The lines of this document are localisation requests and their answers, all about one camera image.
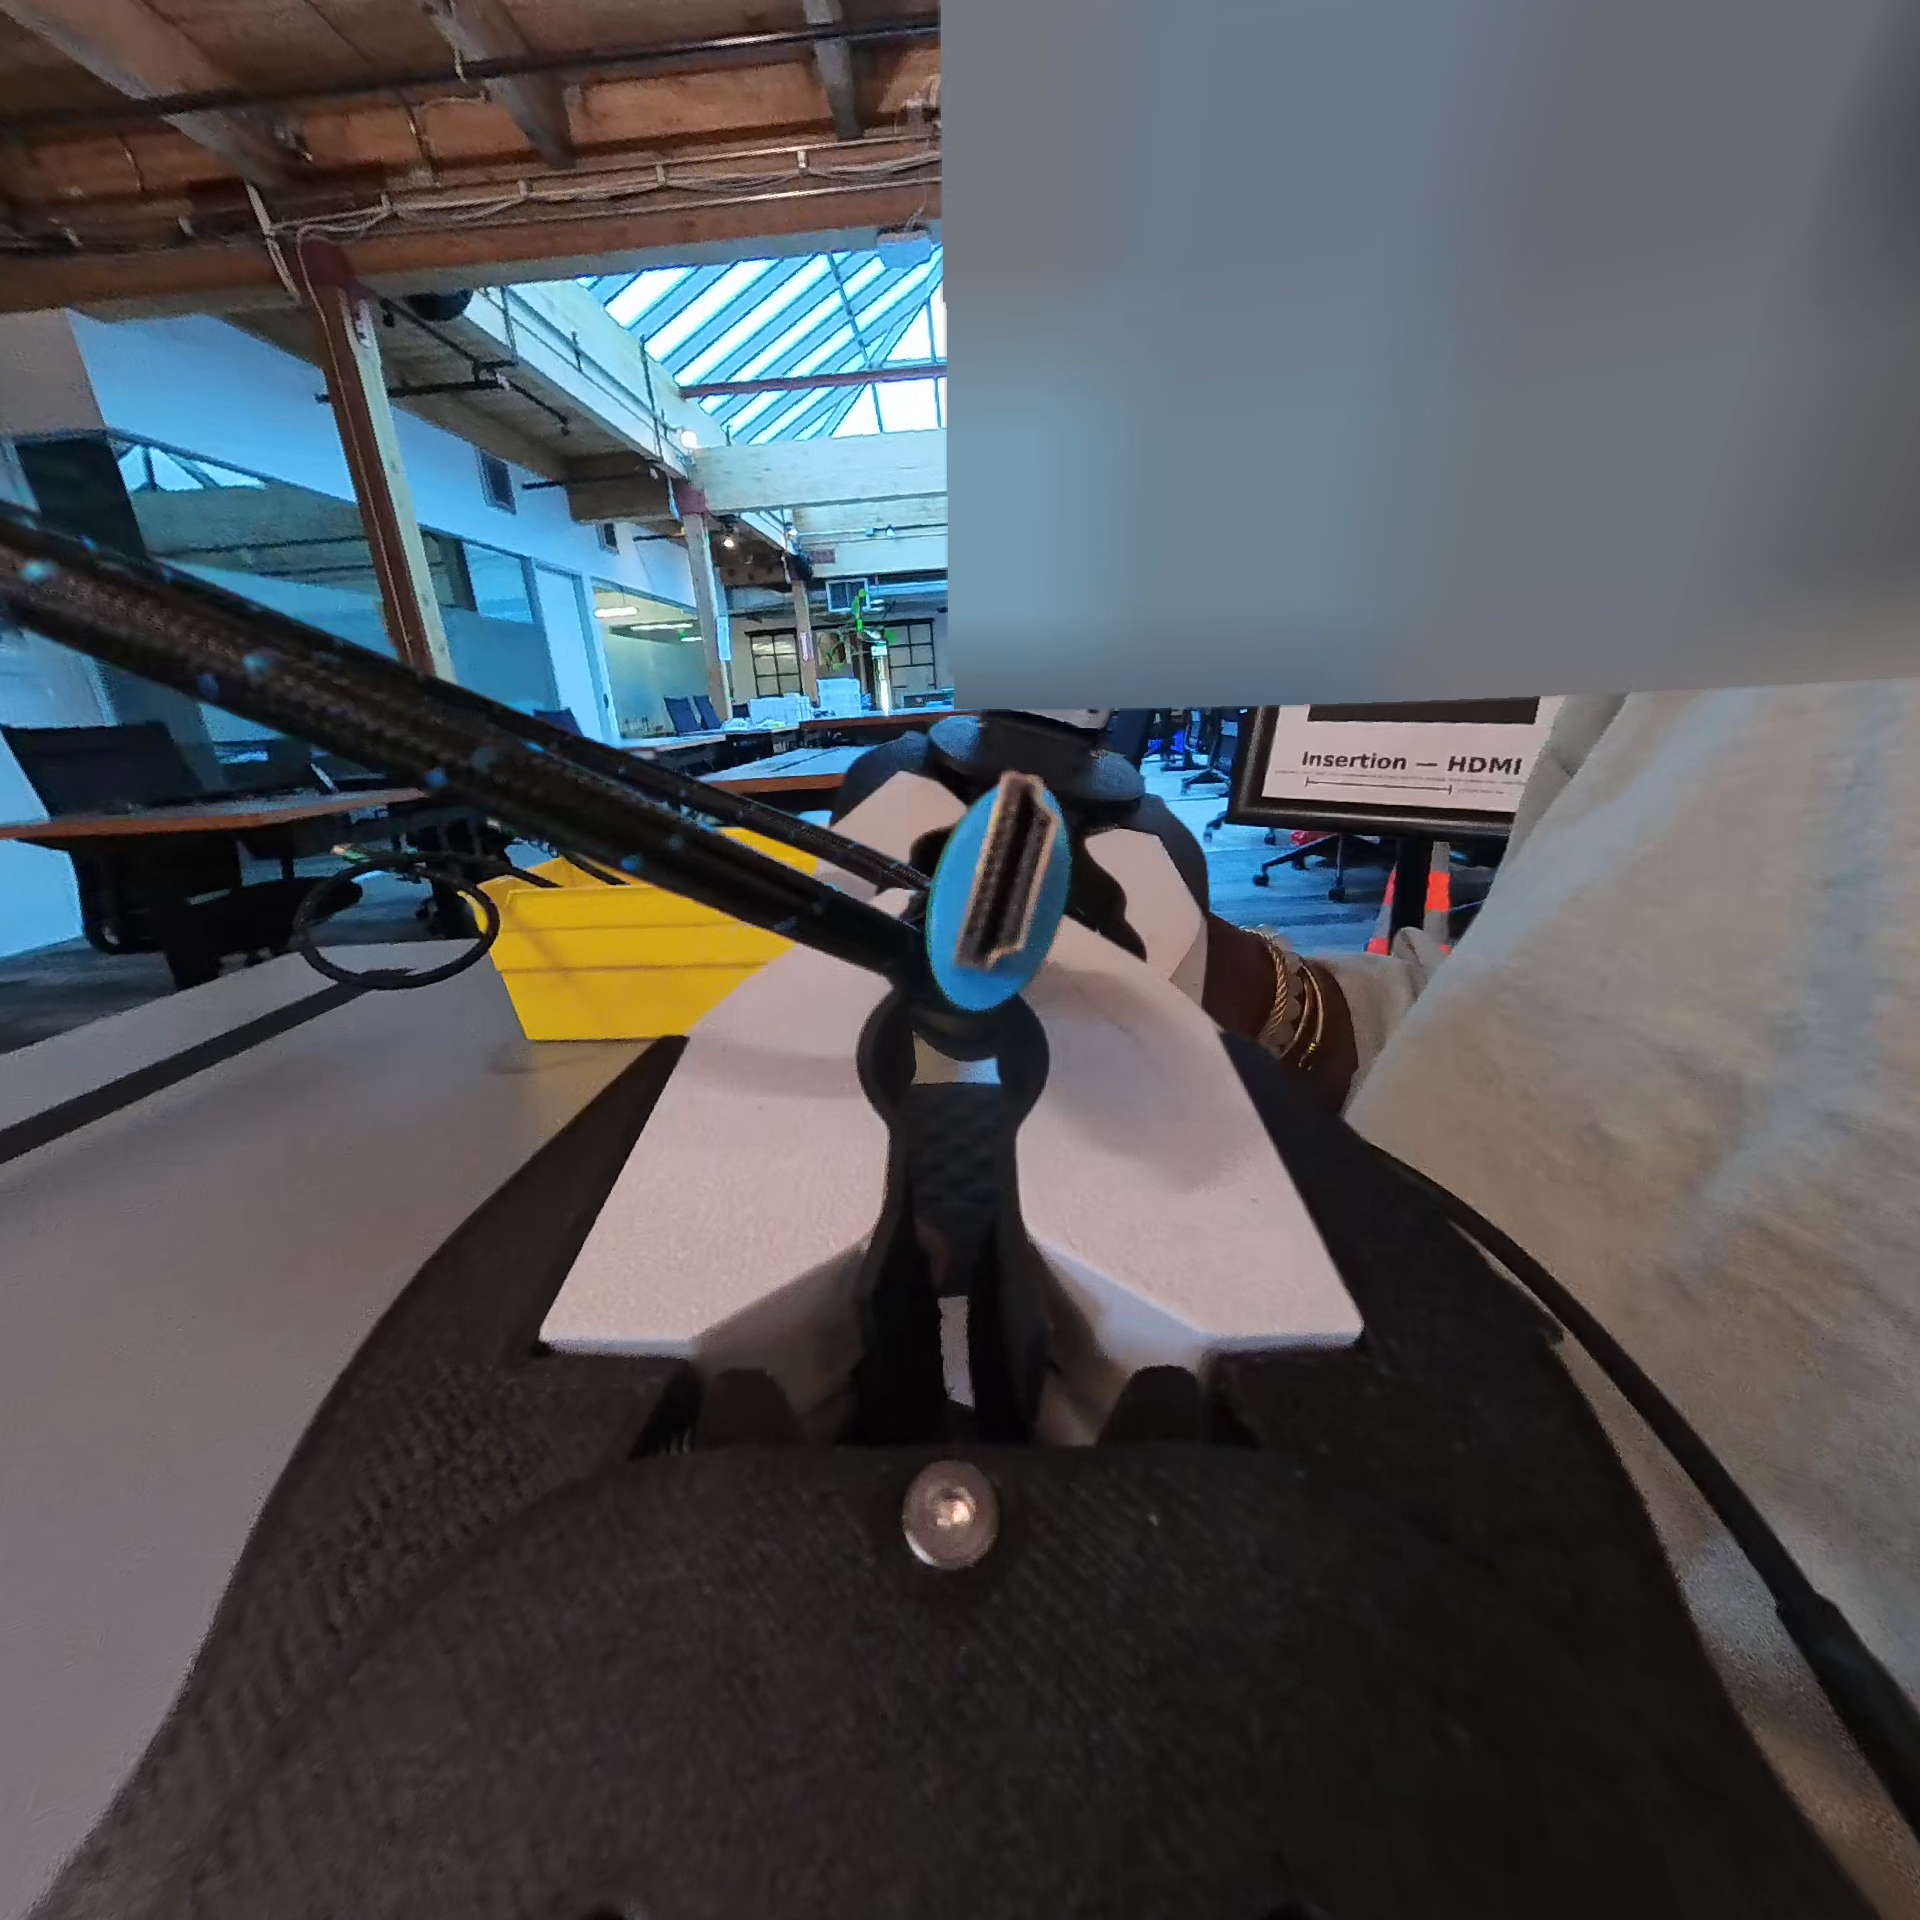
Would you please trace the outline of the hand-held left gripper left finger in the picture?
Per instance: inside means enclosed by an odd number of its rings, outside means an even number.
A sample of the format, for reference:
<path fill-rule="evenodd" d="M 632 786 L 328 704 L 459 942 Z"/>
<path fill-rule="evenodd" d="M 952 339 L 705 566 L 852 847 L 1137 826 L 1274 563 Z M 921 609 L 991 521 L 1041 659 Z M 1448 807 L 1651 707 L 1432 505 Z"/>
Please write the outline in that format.
<path fill-rule="evenodd" d="M 805 1427 L 847 1414 L 890 1166 L 858 1041 L 883 996 L 789 946 L 691 1027 L 547 1310 L 548 1350 L 756 1371 Z"/>

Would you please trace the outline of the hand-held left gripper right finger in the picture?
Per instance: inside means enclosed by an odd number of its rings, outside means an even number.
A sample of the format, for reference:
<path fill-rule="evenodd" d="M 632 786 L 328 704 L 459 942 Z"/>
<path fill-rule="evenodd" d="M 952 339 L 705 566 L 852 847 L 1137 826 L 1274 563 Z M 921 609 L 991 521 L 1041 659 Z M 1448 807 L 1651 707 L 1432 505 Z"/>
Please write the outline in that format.
<path fill-rule="evenodd" d="M 1127 951 L 1024 989 L 1047 1062 L 1012 1131 L 1037 1254 L 1037 1440 L 1092 1445 L 1143 1368 L 1351 1350 L 1359 1310 L 1213 1022 Z"/>

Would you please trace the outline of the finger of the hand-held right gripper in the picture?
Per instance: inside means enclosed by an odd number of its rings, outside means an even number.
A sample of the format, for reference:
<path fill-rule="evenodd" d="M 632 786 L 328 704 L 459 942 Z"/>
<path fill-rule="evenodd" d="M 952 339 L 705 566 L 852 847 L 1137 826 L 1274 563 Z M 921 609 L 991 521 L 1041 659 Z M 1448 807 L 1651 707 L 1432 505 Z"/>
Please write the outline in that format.
<path fill-rule="evenodd" d="M 1183 996 L 1204 992 L 1205 908 L 1186 888 L 1166 842 L 1146 831 L 1110 827 L 1081 847 L 1092 866 L 1123 889 L 1123 919 L 1143 943 L 1143 958 L 1069 919 L 1069 973 L 1143 983 L 1146 973 Z"/>
<path fill-rule="evenodd" d="M 931 878 L 945 835 L 960 822 L 962 800 L 940 781 L 895 772 L 839 822 L 829 822 L 829 831 Z"/>

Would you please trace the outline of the yellow plastic bin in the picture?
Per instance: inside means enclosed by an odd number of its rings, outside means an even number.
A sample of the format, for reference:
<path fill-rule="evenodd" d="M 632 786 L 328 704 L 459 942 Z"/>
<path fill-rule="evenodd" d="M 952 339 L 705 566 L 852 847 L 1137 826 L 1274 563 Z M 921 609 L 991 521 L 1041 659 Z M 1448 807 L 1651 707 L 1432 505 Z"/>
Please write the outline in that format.
<path fill-rule="evenodd" d="M 553 857 L 480 885 L 497 911 L 493 965 L 534 1045 L 687 1035 L 787 938 L 635 877 Z"/>

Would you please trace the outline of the person's right forearm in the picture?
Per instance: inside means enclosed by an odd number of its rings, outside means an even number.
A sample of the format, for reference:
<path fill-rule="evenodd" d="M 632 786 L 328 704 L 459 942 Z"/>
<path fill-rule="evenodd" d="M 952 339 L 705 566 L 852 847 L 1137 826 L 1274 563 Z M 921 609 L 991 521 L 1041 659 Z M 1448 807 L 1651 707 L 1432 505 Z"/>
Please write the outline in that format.
<path fill-rule="evenodd" d="M 1331 1112 L 1343 1112 L 1359 1072 L 1351 1008 L 1325 964 L 1302 964 L 1302 972 L 1315 983 L 1315 1038 L 1297 1069 Z"/>

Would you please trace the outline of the person's right hand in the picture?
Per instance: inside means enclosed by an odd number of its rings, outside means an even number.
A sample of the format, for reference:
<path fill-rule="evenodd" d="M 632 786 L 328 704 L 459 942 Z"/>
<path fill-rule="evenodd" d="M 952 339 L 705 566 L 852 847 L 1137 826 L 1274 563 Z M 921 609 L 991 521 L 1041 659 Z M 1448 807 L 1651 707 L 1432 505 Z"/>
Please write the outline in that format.
<path fill-rule="evenodd" d="M 1209 915 L 1201 1007 L 1213 1026 L 1248 1041 L 1261 1038 L 1275 992 L 1274 949 L 1261 930 Z"/>

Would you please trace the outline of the wooden office desk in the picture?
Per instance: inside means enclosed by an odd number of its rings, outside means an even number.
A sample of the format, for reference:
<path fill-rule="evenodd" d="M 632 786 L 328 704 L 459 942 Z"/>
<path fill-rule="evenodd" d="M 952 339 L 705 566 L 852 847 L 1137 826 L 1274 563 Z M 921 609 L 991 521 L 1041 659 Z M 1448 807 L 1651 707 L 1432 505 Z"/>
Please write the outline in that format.
<path fill-rule="evenodd" d="M 705 776 L 705 784 L 749 797 L 829 803 L 854 761 L 864 751 L 868 749 L 860 745 L 802 745 L 782 754 L 714 772 Z"/>
<path fill-rule="evenodd" d="M 347 820 L 364 811 L 388 811 L 430 800 L 415 786 L 382 786 L 361 792 L 303 792 L 287 797 L 206 797 L 179 807 L 140 807 L 125 811 L 63 814 L 3 826 L 3 843 L 31 843 L 65 853 L 81 842 L 132 842 L 163 835 L 248 835 L 321 820 Z"/>

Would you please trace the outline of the orange traffic cone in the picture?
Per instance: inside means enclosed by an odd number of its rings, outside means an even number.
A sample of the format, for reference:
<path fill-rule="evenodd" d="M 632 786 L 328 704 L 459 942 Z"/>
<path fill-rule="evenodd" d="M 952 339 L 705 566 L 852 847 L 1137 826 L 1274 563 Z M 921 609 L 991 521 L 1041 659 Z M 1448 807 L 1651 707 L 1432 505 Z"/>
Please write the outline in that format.
<path fill-rule="evenodd" d="M 1367 954 L 1388 954 L 1403 930 L 1419 930 L 1442 951 L 1451 949 L 1451 847 L 1443 838 L 1392 842 L 1392 864 Z"/>

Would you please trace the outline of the wooden support column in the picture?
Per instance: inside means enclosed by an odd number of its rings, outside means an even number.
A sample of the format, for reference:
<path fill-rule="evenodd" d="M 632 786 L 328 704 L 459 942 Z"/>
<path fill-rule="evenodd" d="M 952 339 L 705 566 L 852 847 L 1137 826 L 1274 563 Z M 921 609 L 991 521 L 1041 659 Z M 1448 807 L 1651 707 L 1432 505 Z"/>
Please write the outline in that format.
<path fill-rule="evenodd" d="M 705 494 L 690 480 L 670 485 L 672 508 L 685 535 L 685 554 L 691 580 L 691 607 L 705 657 L 705 684 L 721 723 L 732 716 L 732 628 L 725 586 L 712 550 L 712 516 Z"/>
<path fill-rule="evenodd" d="M 328 240 L 295 246 L 295 279 L 317 331 L 388 645 L 399 663 L 452 681 L 455 657 L 399 457 L 376 302 Z"/>

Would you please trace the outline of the framed white sign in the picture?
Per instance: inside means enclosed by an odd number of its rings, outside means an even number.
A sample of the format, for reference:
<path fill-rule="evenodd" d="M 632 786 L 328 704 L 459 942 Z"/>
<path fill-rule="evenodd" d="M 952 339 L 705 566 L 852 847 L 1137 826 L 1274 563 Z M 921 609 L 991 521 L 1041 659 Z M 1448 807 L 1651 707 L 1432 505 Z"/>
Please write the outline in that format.
<path fill-rule="evenodd" d="M 1231 826 L 1503 838 L 1557 695 L 1262 707 L 1240 728 Z"/>

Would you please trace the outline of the glass skylight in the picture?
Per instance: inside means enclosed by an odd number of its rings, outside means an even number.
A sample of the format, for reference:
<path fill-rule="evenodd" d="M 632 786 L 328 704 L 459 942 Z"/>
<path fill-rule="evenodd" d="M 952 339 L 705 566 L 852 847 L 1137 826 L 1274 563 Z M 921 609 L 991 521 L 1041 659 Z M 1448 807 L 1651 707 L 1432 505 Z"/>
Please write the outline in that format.
<path fill-rule="evenodd" d="M 725 443 L 945 424 L 943 248 L 927 236 L 587 277 L 582 286 Z"/>

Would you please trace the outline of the black office chair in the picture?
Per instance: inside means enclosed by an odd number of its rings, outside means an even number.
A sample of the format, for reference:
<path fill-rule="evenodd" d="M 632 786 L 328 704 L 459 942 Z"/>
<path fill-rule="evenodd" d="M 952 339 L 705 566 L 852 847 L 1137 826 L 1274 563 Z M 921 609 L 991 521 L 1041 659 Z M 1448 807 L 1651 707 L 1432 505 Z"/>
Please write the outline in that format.
<path fill-rule="evenodd" d="M 3 741 L 36 797 L 48 811 L 53 838 L 46 853 L 67 855 L 75 873 L 83 942 L 106 958 L 159 958 L 179 989 L 222 973 L 230 958 L 260 964 L 291 943 L 306 885 L 295 877 L 291 831 L 264 832 L 280 873 L 244 877 L 248 831 L 96 835 L 73 822 L 132 820 L 150 811 L 206 814 L 222 807 L 319 797 L 311 761 L 291 746 L 267 749 L 263 766 L 241 766 L 237 784 L 207 778 L 214 757 L 190 757 L 156 719 L 140 724 L 18 728 Z"/>

